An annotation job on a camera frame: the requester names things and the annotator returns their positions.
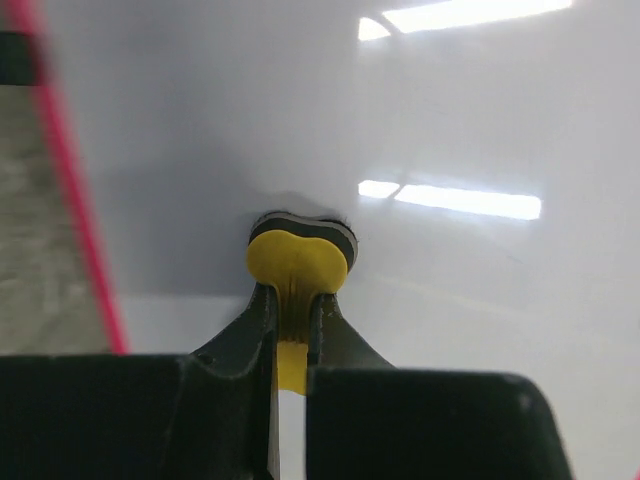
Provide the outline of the pink framed whiteboard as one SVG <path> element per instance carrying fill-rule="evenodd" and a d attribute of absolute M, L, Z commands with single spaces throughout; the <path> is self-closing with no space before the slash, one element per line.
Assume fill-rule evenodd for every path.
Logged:
<path fill-rule="evenodd" d="M 578 479 L 639 475 L 635 1 L 11 1 L 115 346 L 182 352 L 262 214 L 330 216 L 400 367 L 514 372 Z"/>

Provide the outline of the yellow black bone eraser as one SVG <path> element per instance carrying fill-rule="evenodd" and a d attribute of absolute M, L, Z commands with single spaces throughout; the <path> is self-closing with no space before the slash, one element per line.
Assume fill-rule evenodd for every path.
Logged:
<path fill-rule="evenodd" d="M 271 211 L 253 225 L 246 265 L 257 283 L 276 292 L 279 389 L 306 393 L 313 303 L 339 291 L 357 255 L 354 232 L 336 218 Z"/>

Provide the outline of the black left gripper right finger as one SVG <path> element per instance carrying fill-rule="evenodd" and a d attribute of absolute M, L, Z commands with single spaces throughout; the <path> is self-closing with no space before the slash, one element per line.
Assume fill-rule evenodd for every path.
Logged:
<path fill-rule="evenodd" d="M 333 295 L 310 319 L 309 479 L 570 479 L 546 398 L 505 372 L 400 369 Z"/>

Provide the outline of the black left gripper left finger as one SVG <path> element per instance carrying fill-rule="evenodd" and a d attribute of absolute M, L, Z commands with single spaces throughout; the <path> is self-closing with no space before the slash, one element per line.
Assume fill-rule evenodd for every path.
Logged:
<path fill-rule="evenodd" d="M 5 479 L 275 479 L 278 301 L 189 354 L 5 356 Z"/>

